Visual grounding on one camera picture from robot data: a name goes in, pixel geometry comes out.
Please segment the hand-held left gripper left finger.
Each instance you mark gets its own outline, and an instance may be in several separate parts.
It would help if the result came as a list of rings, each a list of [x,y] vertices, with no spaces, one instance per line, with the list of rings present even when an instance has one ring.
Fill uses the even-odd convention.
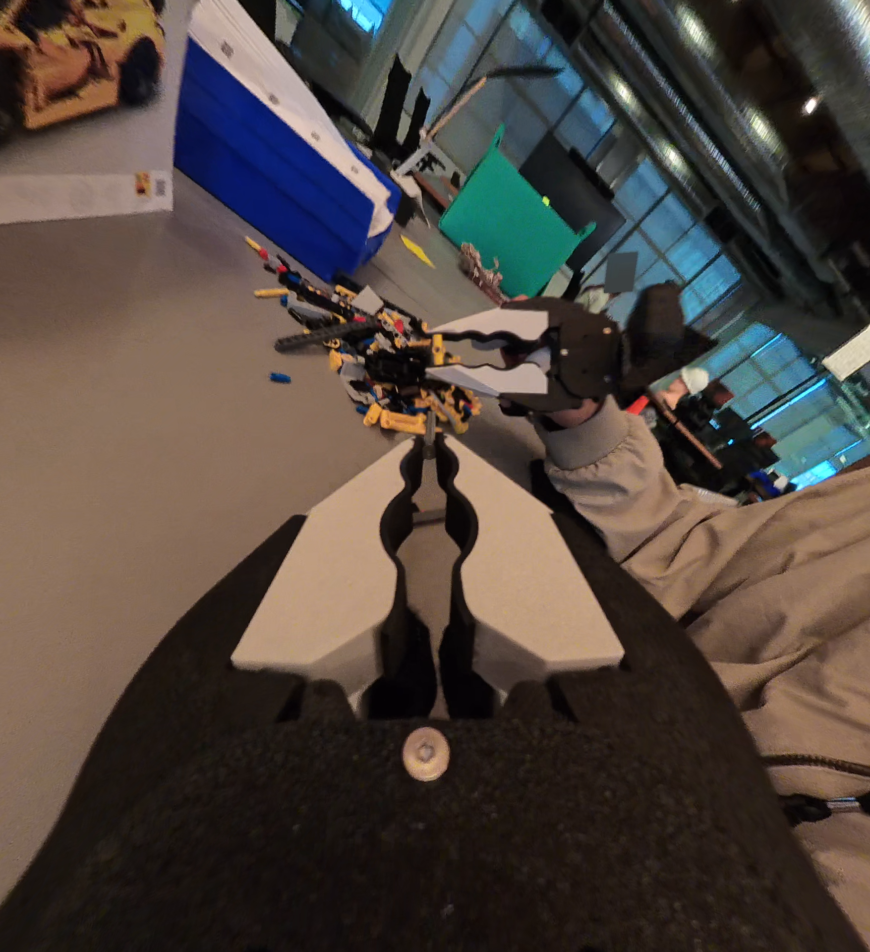
[[[429,715],[431,645],[398,556],[413,530],[425,448],[421,437],[394,445],[306,514],[231,655],[234,668],[333,682],[374,717]]]

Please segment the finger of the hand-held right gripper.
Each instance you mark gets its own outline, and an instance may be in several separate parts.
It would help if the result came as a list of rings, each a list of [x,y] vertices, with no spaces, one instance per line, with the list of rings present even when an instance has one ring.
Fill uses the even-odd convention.
[[[425,371],[425,377],[430,381],[470,390],[479,396],[493,398],[500,398],[505,394],[545,396],[549,392],[550,369],[551,356],[530,355],[527,360],[506,368],[490,364],[433,365]]]
[[[468,341],[475,349],[542,349],[548,346],[547,310],[491,308],[447,322],[426,333],[446,341]]]

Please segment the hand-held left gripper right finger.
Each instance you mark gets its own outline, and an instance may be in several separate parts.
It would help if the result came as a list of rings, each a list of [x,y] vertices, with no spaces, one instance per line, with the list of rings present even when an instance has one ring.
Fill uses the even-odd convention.
[[[441,685],[451,718],[489,718],[513,689],[616,668],[619,641],[553,518],[454,437],[441,438],[445,530],[458,548]]]

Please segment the pile of brick pieces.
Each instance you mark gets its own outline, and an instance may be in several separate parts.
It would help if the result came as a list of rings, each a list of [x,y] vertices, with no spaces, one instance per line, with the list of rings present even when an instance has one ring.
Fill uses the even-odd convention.
[[[277,281],[255,297],[278,301],[298,325],[274,341],[274,351],[324,351],[367,427],[411,436],[465,434],[481,413],[481,399],[470,387],[434,376],[459,359],[425,321],[346,274],[322,289],[283,256],[249,236],[244,241]]]

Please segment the person's right forearm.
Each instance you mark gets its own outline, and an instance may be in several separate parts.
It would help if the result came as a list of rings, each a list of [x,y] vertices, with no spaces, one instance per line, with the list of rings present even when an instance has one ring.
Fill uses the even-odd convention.
[[[554,488],[644,585],[670,587],[693,576],[690,586],[703,589],[756,531],[750,513],[680,487],[645,423],[612,398],[578,427],[533,425]]]

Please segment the person's right hand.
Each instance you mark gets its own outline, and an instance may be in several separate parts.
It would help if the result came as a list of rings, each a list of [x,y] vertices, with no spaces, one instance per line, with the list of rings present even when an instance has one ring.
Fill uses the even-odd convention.
[[[583,425],[601,409],[602,402],[585,399],[577,408],[533,413],[532,421],[546,432],[560,432]]]

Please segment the teal green storage box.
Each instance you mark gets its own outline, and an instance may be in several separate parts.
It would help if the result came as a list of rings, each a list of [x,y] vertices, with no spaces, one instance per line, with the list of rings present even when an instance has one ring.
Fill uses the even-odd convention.
[[[472,244],[483,265],[500,269],[508,297],[539,296],[576,248],[596,230],[575,231],[502,154],[505,125],[442,213],[440,232],[456,247]]]

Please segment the black monitor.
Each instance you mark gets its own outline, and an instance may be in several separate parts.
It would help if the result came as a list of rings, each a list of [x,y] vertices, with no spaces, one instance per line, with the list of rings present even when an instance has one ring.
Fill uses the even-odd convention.
[[[553,132],[540,139],[521,165],[522,177],[574,232],[590,224],[592,233],[568,264],[577,269],[607,244],[625,223],[615,195],[576,149],[565,148]]]

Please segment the wooden stick stand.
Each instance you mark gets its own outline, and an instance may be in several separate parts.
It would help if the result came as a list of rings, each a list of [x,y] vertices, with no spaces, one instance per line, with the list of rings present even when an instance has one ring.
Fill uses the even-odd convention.
[[[434,154],[436,138],[443,129],[464,109],[467,104],[491,81],[496,79],[549,79],[560,75],[563,66],[545,65],[541,62],[526,65],[499,66],[485,72],[481,77],[465,86],[427,129],[419,134],[419,145],[405,160],[393,164],[396,178],[406,178],[420,168],[423,159]]]

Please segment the black office chair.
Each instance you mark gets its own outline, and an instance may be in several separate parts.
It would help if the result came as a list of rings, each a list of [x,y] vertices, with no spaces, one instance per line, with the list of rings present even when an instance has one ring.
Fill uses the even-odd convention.
[[[371,138],[373,152],[381,154],[392,163],[405,160],[419,147],[421,129],[431,105],[431,99],[421,89],[417,93],[405,136],[400,139],[399,129],[411,83],[411,72],[396,54],[388,73],[379,117]]]

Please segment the white sign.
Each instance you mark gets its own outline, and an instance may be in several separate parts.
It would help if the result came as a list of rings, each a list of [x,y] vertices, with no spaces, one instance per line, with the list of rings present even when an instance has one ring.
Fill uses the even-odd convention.
[[[870,324],[821,361],[824,369],[843,382],[870,363]]]

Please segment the blue plastic storage box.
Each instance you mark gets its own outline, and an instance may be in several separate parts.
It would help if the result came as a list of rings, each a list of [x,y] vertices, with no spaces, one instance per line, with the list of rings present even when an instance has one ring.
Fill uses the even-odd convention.
[[[381,230],[369,196],[189,39],[179,92],[175,165],[325,281],[381,248],[401,192],[344,142],[344,158],[381,186]]]

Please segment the blue bin with papers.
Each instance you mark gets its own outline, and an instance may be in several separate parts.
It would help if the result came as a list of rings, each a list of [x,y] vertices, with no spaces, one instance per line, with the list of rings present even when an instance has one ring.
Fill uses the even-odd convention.
[[[350,146],[314,93],[238,2],[198,2],[188,36],[369,200],[368,238],[390,228],[394,220],[388,207],[391,187],[383,184],[361,153]]]

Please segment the white car instruction booklet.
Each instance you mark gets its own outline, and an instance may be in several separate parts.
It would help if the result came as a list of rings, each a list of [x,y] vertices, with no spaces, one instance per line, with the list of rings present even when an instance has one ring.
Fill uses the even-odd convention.
[[[172,208],[194,5],[0,1],[0,225]]]

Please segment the silver ventilation duct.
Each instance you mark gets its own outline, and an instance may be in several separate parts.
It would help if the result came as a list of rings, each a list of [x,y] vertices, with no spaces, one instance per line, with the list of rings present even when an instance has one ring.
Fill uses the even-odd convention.
[[[870,1],[766,1],[870,182]]]

